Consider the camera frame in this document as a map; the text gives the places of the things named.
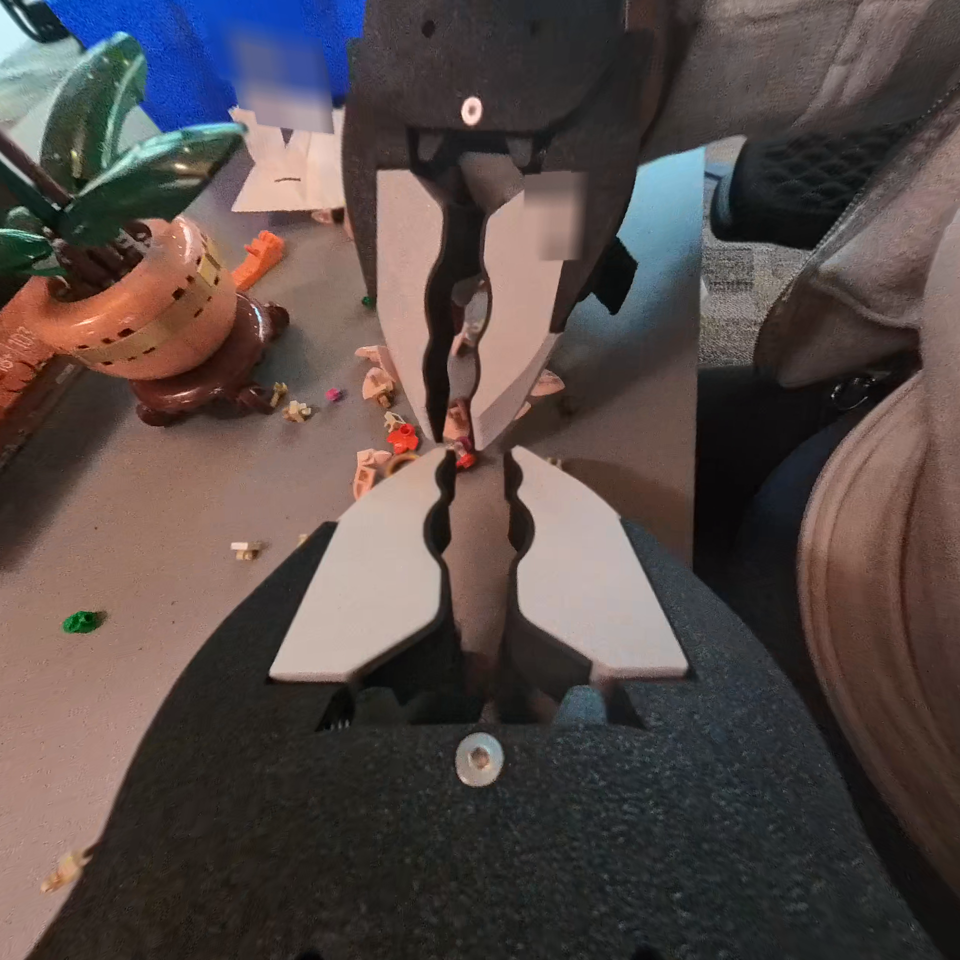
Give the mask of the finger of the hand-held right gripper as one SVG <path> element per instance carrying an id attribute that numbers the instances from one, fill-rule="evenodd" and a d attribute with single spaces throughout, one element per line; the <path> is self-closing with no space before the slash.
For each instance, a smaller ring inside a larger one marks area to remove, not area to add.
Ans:
<path id="1" fill-rule="evenodd" d="M 411 170 L 376 173 L 377 314 L 406 400 L 436 443 L 450 402 L 459 213 L 449 196 Z"/>
<path id="2" fill-rule="evenodd" d="M 513 422 L 556 343 L 555 302 L 564 266 L 582 253 L 584 197 L 583 187 L 522 187 L 486 219 L 488 311 L 470 400 L 478 450 Z"/>

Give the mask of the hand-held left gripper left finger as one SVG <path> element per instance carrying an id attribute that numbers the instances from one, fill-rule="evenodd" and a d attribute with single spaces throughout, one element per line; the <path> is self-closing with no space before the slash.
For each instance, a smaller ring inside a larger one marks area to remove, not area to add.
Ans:
<path id="1" fill-rule="evenodd" d="M 270 666 L 281 683 L 348 683 L 450 618 L 444 561 L 456 467 L 435 448 L 349 507 Z"/>

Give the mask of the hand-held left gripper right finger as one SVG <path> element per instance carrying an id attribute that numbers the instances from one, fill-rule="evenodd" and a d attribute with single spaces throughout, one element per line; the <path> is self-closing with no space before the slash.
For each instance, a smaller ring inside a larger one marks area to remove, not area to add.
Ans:
<path id="1" fill-rule="evenodd" d="M 689 661 L 617 511 L 525 447 L 504 459 L 504 652 L 530 685 L 676 680 Z"/>

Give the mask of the grey desk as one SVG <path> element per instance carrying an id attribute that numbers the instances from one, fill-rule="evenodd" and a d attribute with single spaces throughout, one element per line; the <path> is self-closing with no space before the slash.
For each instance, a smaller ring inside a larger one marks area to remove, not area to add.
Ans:
<path id="1" fill-rule="evenodd" d="M 692 558 L 705 150 L 638 171 L 620 230 L 638 263 L 610 316 L 593 297 L 550 368 L 565 382 L 505 437 L 570 465 L 625 518 Z M 339 226 L 231 210 L 236 155 L 190 210 L 230 266 L 261 230 L 287 254 L 257 286 L 291 314 L 262 383 L 315 405 L 143 424 L 125 382 L 85 371 L 2 473 L 2 958 L 23 958 L 66 901 L 43 894 L 62 855 L 102 833 L 168 691 L 223 619 L 354 502 L 356 453 L 384 449 L 360 395 L 383 343 Z M 326 390 L 339 388 L 339 403 Z M 63 621 L 101 615 L 97 630 Z"/>

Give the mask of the scattered pale pink petal bricks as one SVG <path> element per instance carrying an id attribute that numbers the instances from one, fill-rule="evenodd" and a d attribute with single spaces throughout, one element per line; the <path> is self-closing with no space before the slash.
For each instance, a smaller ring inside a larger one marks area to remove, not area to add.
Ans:
<path id="1" fill-rule="evenodd" d="M 486 313 L 489 305 L 489 283 L 481 277 L 468 278 L 454 286 L 451 294 L 454 337 L 449 358 L 460 361 L 471 358 L 479 344 L 481 333 L 486 325 Z M 399 371 L 392 359 L 388 347 L 384 344 L 359 347 L 355 351 L 358 358 L 369 363 L 362 386 L 362 396 L 366 401 L 379 404 L 390 410 L 395 394 L 401 386 Z M 553 371 L 542 371 L 534 383 L 528 398 L 523 402 L 515 418 L 521 419 L 531 408 L 532 400 L 560 393 L 566 384 Z M 385 414 L 387 435 L 396 425 L 409 424 L 399 414 Z M 474 428 L 470 416 L 470 404 L 465 389 L 454 392 L 447 406 L 446 419 L 442 430 L 442 441 L 448 448 L 448 441 L 460 436 L 468 436 L 474 444 Z M 383 474 L 384 466 L 394 457 L 393 451 L 368 449 L 357 454 L 352 490 L 355 499 L 365 496 L 375 486 L 375 473 Z"/>

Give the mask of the orange brick separator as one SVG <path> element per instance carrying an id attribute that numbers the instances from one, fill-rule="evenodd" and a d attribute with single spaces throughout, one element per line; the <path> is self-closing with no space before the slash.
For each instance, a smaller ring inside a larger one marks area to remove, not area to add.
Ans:
<path id="1" fill-rule="evenodd" d="M 286 241 L 269 230 L 261 230 L 244 247 L 245 257 L 231 272 L 237 291 L 250 291 L 286 255 Z"/>

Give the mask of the person's pale shirt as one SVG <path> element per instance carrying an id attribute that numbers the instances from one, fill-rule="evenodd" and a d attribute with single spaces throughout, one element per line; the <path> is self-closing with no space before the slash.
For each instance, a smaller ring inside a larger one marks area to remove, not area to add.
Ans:
<path id="1" fill-rule="evenodd" d="M 926 379 L 831 453 L 800 526 L 797 591 L 846 742 L 958 896 L 958 417 L 934 414 Z"/>

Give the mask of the blue plastic bin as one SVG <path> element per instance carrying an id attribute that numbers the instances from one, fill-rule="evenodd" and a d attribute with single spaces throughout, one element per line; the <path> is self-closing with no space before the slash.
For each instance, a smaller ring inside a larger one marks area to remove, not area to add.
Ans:
<path id="1" fill-rule="evenodd" d="M 53 1 L 92 47 L 122 32 L 148 66 L 141 107 L 162 131 L 225 122 L 239 107 L 261 123 L 324 132 L 349 89 L 349 41 L 362 1 Z"/>

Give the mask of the black quilted cloth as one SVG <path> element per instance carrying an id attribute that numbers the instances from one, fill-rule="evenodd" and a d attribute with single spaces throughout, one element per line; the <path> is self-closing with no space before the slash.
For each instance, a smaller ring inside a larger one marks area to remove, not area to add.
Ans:
<path id="1" fill-rule="evenodd" d="M 713 235 L 813 250 L 916 125 L 911 119 L 844 135 L 747 140 L 714 189 Z"/>

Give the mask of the person's grey jacket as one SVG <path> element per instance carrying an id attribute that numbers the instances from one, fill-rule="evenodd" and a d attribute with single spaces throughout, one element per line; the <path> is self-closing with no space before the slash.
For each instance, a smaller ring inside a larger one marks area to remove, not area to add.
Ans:
<path id="1" fill-rule="evenodd" d="M 785 388 L 917 350 L 958 369 L 958 83 L 924 114 L 770 308 L 756 369 Z"/>

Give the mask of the orchid picture cardboard box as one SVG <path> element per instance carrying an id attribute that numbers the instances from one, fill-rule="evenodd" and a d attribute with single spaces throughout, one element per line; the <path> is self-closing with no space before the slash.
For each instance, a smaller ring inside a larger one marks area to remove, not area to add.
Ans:
<path id="1" fill-rule="evenodd" d="M 31 329 L 23 310 L 34 280 L 27 281 L 1 314 L 1 469 L 40 431 L 84 369 L 58 354 Z"/>

